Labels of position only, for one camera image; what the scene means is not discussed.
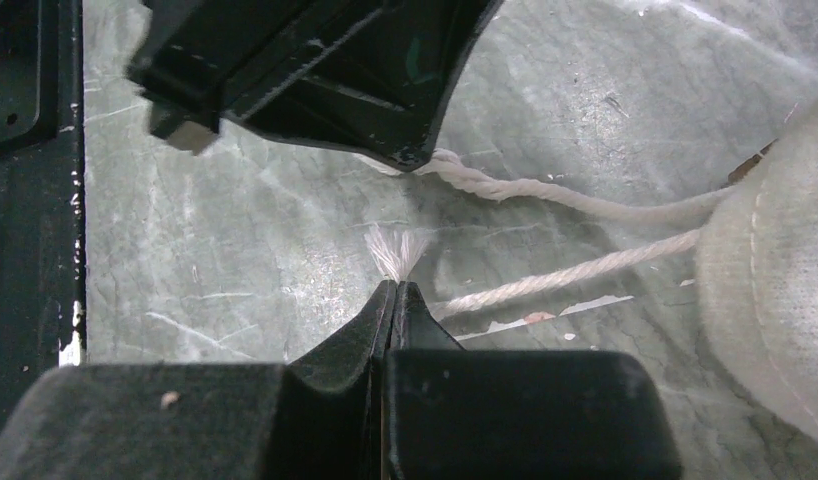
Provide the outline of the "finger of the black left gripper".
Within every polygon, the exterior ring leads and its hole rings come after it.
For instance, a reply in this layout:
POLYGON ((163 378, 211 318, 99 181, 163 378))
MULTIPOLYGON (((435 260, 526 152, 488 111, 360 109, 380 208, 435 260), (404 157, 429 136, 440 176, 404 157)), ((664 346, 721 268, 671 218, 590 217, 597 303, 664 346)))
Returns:
POLYGON ((270 141, 428 164, 496 1, 152 1, 126 77, 151 135, 200 153, 228 120, 270 141))

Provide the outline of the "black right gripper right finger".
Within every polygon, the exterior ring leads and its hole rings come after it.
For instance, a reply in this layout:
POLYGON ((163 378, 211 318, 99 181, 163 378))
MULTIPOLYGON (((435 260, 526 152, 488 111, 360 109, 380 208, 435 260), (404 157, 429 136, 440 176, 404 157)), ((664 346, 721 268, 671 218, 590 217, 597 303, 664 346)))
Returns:
POLYGON ((468 350, 400 284, 383 358, 389 479, 678 479, 655 383, 605 350, 468 350))

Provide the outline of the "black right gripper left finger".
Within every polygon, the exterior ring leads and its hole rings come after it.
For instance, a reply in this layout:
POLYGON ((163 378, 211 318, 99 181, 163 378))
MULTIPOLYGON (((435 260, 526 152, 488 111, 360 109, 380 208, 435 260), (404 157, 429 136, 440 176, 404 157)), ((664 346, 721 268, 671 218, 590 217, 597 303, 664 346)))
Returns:
POLYGON ((289 363, 47 372, 0 433, 0 479, 381 479, 397 285, 289 363))

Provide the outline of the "pink unicorn print mattress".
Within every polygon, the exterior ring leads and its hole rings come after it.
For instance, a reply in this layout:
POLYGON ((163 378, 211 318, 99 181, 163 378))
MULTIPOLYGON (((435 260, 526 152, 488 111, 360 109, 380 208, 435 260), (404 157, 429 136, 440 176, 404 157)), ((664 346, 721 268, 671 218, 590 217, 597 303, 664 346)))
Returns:
POLYGON ((628 206, 534 179, 499 180, 439 149, 421 168, 457 190, 531 197, 609 220, 703 227, 550 274, 433 306, 437 318, 555 290, 693 251, 704 332, 728 372, 763 407, 818 442, 818 99, 735 170, 722 189, 661 206, 628 206))

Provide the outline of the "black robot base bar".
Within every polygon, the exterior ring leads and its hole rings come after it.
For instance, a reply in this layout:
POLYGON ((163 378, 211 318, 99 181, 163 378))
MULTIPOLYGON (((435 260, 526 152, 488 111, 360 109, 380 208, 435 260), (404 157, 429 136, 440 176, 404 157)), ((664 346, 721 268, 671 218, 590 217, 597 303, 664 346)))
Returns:
POLYGON ((82 5, 0 1, 0 431, 87 347, 82 5))

